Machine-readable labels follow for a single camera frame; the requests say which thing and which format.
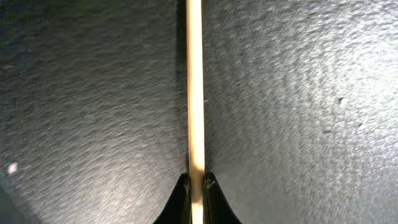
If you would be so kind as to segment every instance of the gray textured surface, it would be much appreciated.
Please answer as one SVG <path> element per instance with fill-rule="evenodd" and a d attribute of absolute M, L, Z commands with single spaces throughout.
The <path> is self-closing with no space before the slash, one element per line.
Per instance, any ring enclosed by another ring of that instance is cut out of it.
<path fill-rule="evenodd" d="M 186 169 L 177 3 L 1 2 L 2 186 L 42 223 L 155 220 Z M 398 222 L 397 3 L 205 8 L 207 166 L 239 219 Z"/>

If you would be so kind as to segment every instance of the wooden dowel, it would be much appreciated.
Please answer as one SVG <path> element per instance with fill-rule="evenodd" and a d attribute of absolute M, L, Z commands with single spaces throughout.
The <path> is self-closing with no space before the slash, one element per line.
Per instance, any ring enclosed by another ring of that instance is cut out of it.
<path fill-rule="evenodd" d="M 203 223 L 205 137 L 201 0 L 187 0 L 188 144 L 192 186 L 192 224 Z"/>

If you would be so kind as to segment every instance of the speck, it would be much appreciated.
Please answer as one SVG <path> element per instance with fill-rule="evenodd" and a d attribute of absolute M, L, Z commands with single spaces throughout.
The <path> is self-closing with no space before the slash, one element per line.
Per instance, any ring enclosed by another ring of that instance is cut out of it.
<path fill-rule="evenodd" d="M 365 129 L 365 126 L 366 126 L 366 125 L 365 125 L 364 123 L 359 123 L 359 124 L 358 124 L 358 129 L 359 129 L 359 130 L 364 130 L 364 129 Z"/>
<path fill-rule="evenodd" d="M 18 163 L 13 162 L 8 166 L 8 175 L 15 174 L 18 171 Z"/>
<path fill-rule="evenodd" d="M 338 104 L 339 104 L 340 106 L 342 106 L 342 107 L 346 106 L 346 104 L 347 104 L 347 99 L 344 98 L 344 97 L 338 98 Z"/>

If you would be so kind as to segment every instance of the wooden skewer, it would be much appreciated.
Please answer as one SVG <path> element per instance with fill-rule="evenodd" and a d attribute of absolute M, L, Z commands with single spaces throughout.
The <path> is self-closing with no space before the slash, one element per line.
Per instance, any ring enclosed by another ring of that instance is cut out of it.
<path fill-rule="evenodd" d="M 192 186 L 192 224 L 203 224 L 205 136 L 201 0 L 187 0 L 188 144 Z"/>

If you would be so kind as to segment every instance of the white speck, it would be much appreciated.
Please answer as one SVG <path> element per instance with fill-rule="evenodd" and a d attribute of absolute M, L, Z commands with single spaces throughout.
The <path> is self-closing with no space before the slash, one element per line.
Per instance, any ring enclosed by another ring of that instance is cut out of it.
<path fill-rule="evenodd" d="M 8 166 L 8 175 L 15 174 L 18 170 L 18 163 L 13 162 Z"/>

